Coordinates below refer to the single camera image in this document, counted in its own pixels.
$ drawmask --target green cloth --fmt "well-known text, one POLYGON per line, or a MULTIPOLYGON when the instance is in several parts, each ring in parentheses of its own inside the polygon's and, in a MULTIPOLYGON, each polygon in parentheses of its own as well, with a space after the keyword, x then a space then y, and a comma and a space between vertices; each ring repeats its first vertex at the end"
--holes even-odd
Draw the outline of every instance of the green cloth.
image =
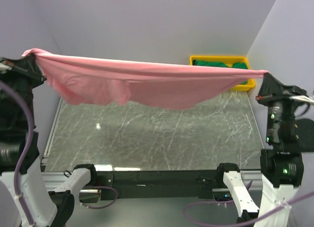
MULTIPOLYGON (((213 66, 213 67, 229 67, 228 65, 224 64, 223 62, 219 61, 198 61, 193 60, 192 63, 194 66, 213 66)), ((238 69, 248 69, 247 65, 242 62, 236 62, 232 65, 232 68, 238 68, 238 69)), ((242 82, 240 85, 246 85, 247 81, 242 82)))

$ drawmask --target yellow plastic tray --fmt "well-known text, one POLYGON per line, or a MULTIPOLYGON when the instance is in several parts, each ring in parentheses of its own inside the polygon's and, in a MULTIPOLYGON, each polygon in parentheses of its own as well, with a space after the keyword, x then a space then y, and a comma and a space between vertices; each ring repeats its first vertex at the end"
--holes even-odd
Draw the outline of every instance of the yellow plastic tray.
MULTIPOLYGON (((193 60, 198 61, 219 61, 231 67, 236 62, 245 62, 247 67, 251 69, 250 64, 246 57, 242 56, 190 56, 190 65, 193 64, 193 60)), ((250 89, 255 87, 255 80, 248 79, 245 85, 236 85, 231 90, 232 91, 249 91, 250 89)))

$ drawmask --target pink fabric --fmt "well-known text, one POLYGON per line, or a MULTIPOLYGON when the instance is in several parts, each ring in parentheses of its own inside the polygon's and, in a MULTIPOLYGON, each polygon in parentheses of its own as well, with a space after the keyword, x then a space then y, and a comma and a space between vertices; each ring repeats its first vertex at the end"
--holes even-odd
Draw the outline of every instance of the pink fabric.
POLYGON ((119 105, 129 100, 151 107, 188 109, 265 70, 174 65, 55 55, 31 49, 47 83, 69 104, 119 105))

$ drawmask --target robotic arm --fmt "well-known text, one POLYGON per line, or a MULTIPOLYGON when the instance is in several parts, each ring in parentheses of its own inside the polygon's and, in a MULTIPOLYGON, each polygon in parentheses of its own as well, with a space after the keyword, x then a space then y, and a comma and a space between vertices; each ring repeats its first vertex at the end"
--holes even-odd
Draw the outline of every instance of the robotic arm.
MULTIPOLYGON (((32 89, 44 81, 35 55, 19 60, 0 58, 0 181, 14 198, 22 227, 63 227, 80 203, 80 190, 98 183, 92 164, 78 165, 61 186, 47 192, 32 119, 32 89)), ((304 104, 314 105, 314 100, 305 90, 283 85, 270 74, 265 74, 256 100, 268 107, 266 141, 273 146, 272 150, 261 150, 261 208, 252 201, 236 164, 219 165, 216 187, 229 189, 238 210, 237 222, 250 222, 241 226, 283 227, 290 211, 287 200, 302 181, 301 152, 312 152, 309 144, 314 143, 306 134, 314 129, 314 121, 295 120, 294 112, 304 104), (254 224, 253 219, 279 206, 284 208, 254 224)))

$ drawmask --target pink cloth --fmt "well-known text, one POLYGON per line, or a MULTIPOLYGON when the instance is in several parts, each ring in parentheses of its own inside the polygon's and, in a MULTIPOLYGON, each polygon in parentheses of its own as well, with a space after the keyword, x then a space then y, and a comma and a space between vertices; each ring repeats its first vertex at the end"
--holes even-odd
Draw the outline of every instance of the pink cloth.
POLYGON ((119 105, 129 100, 151 107, 188 109, 265 70, 174 65, 55 55, 31 49, 47 83, 69 104, 119 105))

